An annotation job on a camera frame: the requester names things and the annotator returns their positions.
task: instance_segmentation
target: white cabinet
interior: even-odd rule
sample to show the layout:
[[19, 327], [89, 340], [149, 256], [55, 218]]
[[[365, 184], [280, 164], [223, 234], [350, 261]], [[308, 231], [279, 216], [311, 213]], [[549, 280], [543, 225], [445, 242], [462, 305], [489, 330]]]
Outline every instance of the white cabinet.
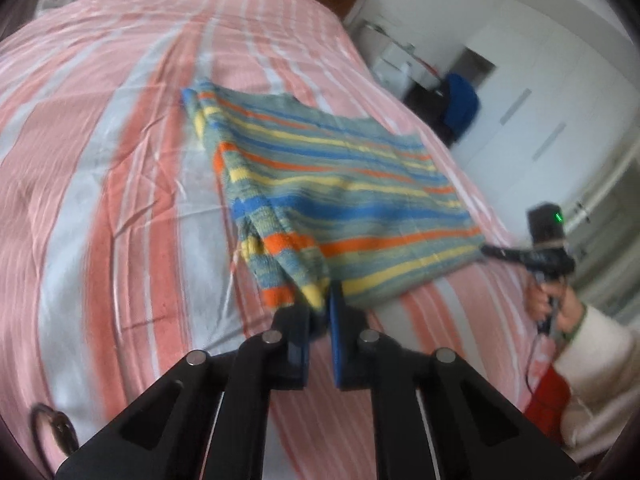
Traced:
[[514, 0], [504, 6], [469, 44], [497, 68], [479, 88], [478, 118], [451, 151], [526, 238], [526, 210], [577, 194], [629, 128], [640, 93], [561, 25]]

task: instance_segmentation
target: blue stripe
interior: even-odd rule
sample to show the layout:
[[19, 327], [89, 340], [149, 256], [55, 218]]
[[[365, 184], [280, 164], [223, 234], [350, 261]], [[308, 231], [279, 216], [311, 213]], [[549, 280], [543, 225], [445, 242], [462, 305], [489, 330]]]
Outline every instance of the blue stripe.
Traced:
[[[213, 85], [211, 83], [206, 84], [206, 83], [202, 83], [201, 85], [198, 86], [198, 91], [213, 91], [215, 93], [219, 93], [219, 94], [229, 94], [230, 91], [226, 88], [221, 88], [219, 86]], [[242, 94], [242, 92], [233, 92], [236, 95], [240, 95], [240, 96], [244, 96], [244, 94]], [[291, 99], [294, 99], [290, 94], [280, 94], [278, 96], [287, 96], [290, 97]], [[215, 102], [215, 100], [212, 99], [202, 99], [202, 101], [211, 101], [211, 102]], [[246, 108], [247, 110], [251, 110], [251, 111], [255, 111], [255, 112], [261, 112], [261, 113], [265, 113], [265, 114], [269, 114], [272, 115], [274, 117], [278, 117], [280, 119], [288, 119], [291, 121], [297, 121], [299, 123], [303, 123], [303, 124], [311, 124], [313, 126], [316, 126], [317, 128], [321, 129], [321, 130], [329, 130], [332, 132], [337, 132], [340, 134], [351, 134], [354, 137], [360, 137], [362, 139], [366, 139], [368, 141], [372, 141], [373, 139], [371, 139], [371, 136], [365, 135], [362, 132], [359, 132], [357, 130], [351, 130], [349, 128], [340, 128], [338, 126], [331, 126], [330, 124], [322, 124], [322, 123], [318, 123], [315, 121], [311, 121], [310, 119], [304, 118], [304, 117], [300, 117], [297, 115], [293, 115], [293, 114], [285, 114], [282, 112], [277, 112], [276, 110], [272, 110], [270, 108], [262, 108], [256, 105], [252, 105], [249, 104], [247, 102], [242, 102], [242, 106], [244, 108]], [[386, 130], [383, 129], [383, 127], [373, 118], [346, 118], [349, 121], [372, 121], [372, 124], [374, 124], [379, 130], [380, 130], [380, 134], [386, 134], [385, 139], [382, 139], [383, 142], [387, 142], [389, 144], [393, 144], [398, 148], [402, 148], [402, 149], [406, 149], [406, 150], [425, 150], [425, 147], [423, 145], [423, 143], [420, 142], [419, 139], [415, 139], [415, 136], [394, 136], [393, 134], [388, 133]], [[418, 142], [409, 142], [410, 140], [418, 140]]]
[[258, 146], [259, 148], [264, 148], [265, 150], [271, 150], [274, 152], [281, 152], [281, 153], [292, 153], [295, 155], [312, 156], [316, 158], [318, 157], [326, 158], [329, 160], [364, 160], [366, 162], [375, 162], [377, 166], [380, 166], [380, 168], [378, 168], [379, 171], [382, 171], [387, 168], [394, 168], [396, 171], [400, 171], [400, 175], [403, 175], [403, 174], [408, 175], [422, 182], [428, 182], [430, 184], [443, 184], [444, 186], [449, 185], [449, 181], [447, 180], [447, 178], [440, 173], [436, 173], [436, 172], [428, 173], [428, 174], [413, 173], [409, 171], [405, 166], [389, 163], [387, 161], [385, 161], [384, 164], [381, 164], [380, 163], [381, 161], [379, 158], [366, 156], [360, 153], [356, 154], [352, 151], [348, 152], [349, 156], [342, 157], [342, 156], [337, 156], [337, 155], [340, 155], [337, 152], [324, 152], [321, 150], [310, 150], [308, 148], [288, 148], [286, 146], [272, 144], [265, 140], [255, 139], [253, 137], [245, 135], [244, 133], [242, 133], [240, 130], [236, 129], [234, 126], [232, 126], [229, 123], [226, 123], [224, 121], [211, 120], [210, 118], [207, 118], [207, 126], [211, 126], [212, 128], [215, 128], [217, 130], [220, 130], [220, 129], [228, 130], [235, 137], [237, 137], [238, 139], [241, 139], [243, 142], [247, 144], [251, 144], [253, 146]]
[[375, 218], [380, 223], [411, 219], [470, 220], [469, 213], [466, 211], [449, 213], [426, 208], [412, 209], [408, 208], [406, 204], [394, 206], [389, 203], [372, 203], [359, 205], [358, 207], [339, 206], [318, 203], [306, 196], [292, 195], [277, 196], [268, 199], [264, 196], [255, 196], [244, 201], [236, 199], [232, 204], [232, 213], [234, 219], [237, 220], [263, 207], [271, 209], [275, 207], [290, 208], [309, 218], [330, 220], [333, 222], [365, 218]]

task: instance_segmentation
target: hand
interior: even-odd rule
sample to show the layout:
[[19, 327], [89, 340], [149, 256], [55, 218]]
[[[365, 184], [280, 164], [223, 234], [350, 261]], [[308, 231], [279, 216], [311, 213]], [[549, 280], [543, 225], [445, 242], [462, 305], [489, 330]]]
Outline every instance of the hand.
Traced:
[[525, 308], [533, 321], [544, 321], [551, 314], [549, 297], [558, 298], [561, 302], [560, 312], [556, 317], [558, 330], [565, 334], [571, 333], [584, 313], [584, 306], [574, 290], [558, 282], [539, 285], [533, 276], [530, 276], [525, 290]]

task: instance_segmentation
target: pink striped bed sheet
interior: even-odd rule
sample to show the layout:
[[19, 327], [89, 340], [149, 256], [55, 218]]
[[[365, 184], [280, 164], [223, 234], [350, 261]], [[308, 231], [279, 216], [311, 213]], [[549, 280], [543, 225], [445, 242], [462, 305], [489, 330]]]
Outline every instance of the pink striped bed sheet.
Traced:
[[[34, 403], [67, 413], [85, 442], [190, 349], [229, 351], [270, 323], [220, 183], [184, 127], [179, 90], [201, 77], [418, 132], [488, 240], [511, 240], [313, 0], [79, 0], [52, 11], [0, 44], [0, 414], [34, 460]], [[522, 282], [513, 267], [473, 264], [371, 322], [409, 348], [455, 349], [523, 409], [534, 327]], [[550, 352], [540, 349], [535, 376]], [[322, 339], [308, 388], [273, 395], [265, 478], [374, 478], [369, 396], [339, 394], [330, 362]]]

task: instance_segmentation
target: round metal object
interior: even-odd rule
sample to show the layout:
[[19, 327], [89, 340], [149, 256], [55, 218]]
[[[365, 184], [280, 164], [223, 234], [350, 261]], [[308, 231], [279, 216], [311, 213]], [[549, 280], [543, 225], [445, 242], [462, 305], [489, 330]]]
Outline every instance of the round metal object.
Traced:
[[375, 343], [380, 339], [380, 332], [367, 328], [360, 332], [360, 339], [365, 343]]
[[201, 365], [206, 360], [207, 353], [204, 350], [191, 350], [191, 352], [187, 354], [187, 362], [191, 366]]
[[438, 348], [436, 350], [436, 359], [449, 365], [456, 360], [456, 353], [451, 348]]
[[281, 339], [282, 334], [277, 330], [267, 330], [262, 334], [262, 340], [269, 345], [279, 343]]

